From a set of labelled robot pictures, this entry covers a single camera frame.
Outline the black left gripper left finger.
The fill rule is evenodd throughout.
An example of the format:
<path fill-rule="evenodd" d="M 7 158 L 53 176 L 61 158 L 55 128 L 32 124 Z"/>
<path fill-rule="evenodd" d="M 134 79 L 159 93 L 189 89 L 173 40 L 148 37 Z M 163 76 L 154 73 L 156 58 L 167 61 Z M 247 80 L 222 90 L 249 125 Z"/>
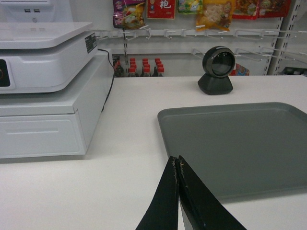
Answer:
<path fill-rule="evenodd" d="M 138 230 L 176 230 L 178 228 L 179 182 L 177 158 L 170 156 L 152 201 L 138 224 Z"/>

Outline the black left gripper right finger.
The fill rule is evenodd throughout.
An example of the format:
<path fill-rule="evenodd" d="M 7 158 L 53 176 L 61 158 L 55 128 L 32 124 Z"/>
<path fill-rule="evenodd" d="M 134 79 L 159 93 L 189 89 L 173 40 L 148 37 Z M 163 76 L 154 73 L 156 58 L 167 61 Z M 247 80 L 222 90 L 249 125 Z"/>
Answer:
<path fill-rule="evenodd" d="M 245 227 L 218 201 L 187 161 L 176 159 L 179 197 L 194 230 L 244 230 Z"/>

